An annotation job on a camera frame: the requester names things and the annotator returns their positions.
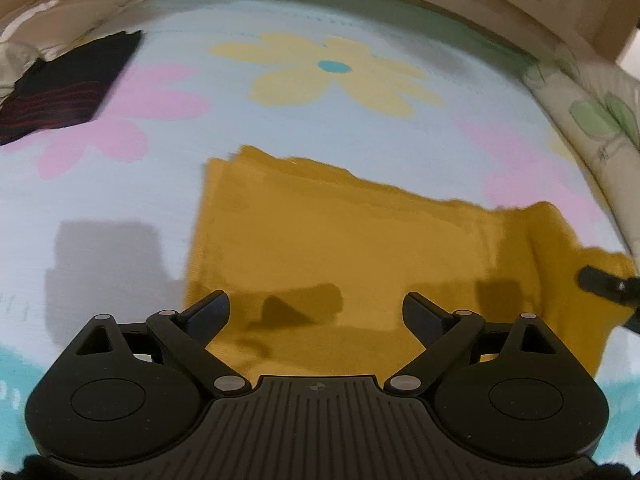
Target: black fabric with red stripes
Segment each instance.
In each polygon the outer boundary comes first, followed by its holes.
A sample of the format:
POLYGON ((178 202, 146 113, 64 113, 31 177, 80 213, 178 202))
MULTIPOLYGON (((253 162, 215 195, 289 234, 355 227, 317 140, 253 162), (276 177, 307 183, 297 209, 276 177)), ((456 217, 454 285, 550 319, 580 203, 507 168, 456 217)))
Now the black fabric with red stripes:
POLYGON ((140 31, 119 32, 53 61, 37 60, 0 107, 0 145, 90 121, 141 40, 140 31))

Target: yellow flower print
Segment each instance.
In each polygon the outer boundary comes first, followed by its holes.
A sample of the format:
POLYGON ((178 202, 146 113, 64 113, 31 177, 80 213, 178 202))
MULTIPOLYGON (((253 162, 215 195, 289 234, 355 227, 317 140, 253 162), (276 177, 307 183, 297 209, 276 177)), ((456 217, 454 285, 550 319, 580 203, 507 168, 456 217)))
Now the yellow flower print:
POLYGON ((282 67, 256 78, 251 99, 265 106, 300 106, 318 100, 338 83, 351 98, 382 114, 412 117, 413 107, 402 96, 430 104, 441 99, 416 80, 423 70, 402 61, 371 54, 369 47, 345 38, 317 44, 293 34, 262 34, 262 44, 222 43, 216 56, 282 67))
POLYGON ((589 186, 591 190, 591 194, 593 195, 593 199, 598 203, 600 208, 603 211, 610 211, 609 203, 607 202, 606 197, 604 196, 604 192, 598 184, 598 181, 595 179, 591 171, 584 165, 582 159, 579 155, 569 149, 566 143, 562 140, 564 138, 564 134, 562 134, 557 128, 551 127, 551 130, 555 133, 553 137, 548 141, 548 146, 556 155, 560 155, 562 158, 565 158, 570 163, 575 164, 584 175, 584 180, 589 186))

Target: green leaf print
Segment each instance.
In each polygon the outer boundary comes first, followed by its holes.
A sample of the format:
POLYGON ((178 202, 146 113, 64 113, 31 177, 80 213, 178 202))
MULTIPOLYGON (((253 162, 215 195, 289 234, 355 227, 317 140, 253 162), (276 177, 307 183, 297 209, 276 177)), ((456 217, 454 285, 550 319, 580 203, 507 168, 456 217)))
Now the green leaf print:
POLYGON ((575 80, 580 74, 575 54, 565 45, 556 50, 556 66, 571 79, 575 80))
POLYGON ((591 139, 613 137, 622 132, 620 125, 596 99, 578 99, 569 107, 569 113, 591 139))
POLYGON ((525 72, 525 77, 529 79, 536 86, 546 85, 546 81, 553 74, 558 72, 558 69, 546 63, 537 62, 530 66, 525 72))
POLYGON ((622 129, 628 135, 629 139, 631 139, 636 147, 640 146, 638 121, 631 108, 629 108, 620 97, 611 92, 607 92, 604 96, 604 102, 611 115, 616 118, 616 121, 622 126, 622 129))

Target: bed sheet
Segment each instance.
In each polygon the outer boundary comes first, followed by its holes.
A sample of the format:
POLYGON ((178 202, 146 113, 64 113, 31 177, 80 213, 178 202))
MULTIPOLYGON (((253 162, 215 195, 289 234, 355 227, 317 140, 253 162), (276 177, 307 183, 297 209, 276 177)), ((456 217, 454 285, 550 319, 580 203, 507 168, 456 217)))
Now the bed sheet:
MULTIPOLYGON (((548 200, 583 244, 625 251, 520 83, 530 60, 455 20, 393 0, 147 0, 87 39, 139 29, 96 120, 0 150, 0 469, 34 451, 24 401, 91 316, 182 304, 204 164, 243 144, 441 200, 548 200)), ((597 458, 635 468, 638 339, 616 329, 598 375, 597 458)))

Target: folded yellow towel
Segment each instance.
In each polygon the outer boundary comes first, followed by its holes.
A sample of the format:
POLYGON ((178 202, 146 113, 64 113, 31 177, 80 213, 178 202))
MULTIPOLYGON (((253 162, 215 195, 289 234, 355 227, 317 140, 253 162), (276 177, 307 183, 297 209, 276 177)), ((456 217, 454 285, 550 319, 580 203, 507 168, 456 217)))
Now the folded yellow towel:
POLYGON ((207 167, 186 304, 229 294, 229 324, 209 350, 254 384, 261 374, 382 382, 422 351, 402 323, 410 291, 489 321, 535 312, 594 374, 631 310, 578 288, 586 264, 634 273, 623 254, 582 248, 549 203, 438 202, 245 146, 207 167))

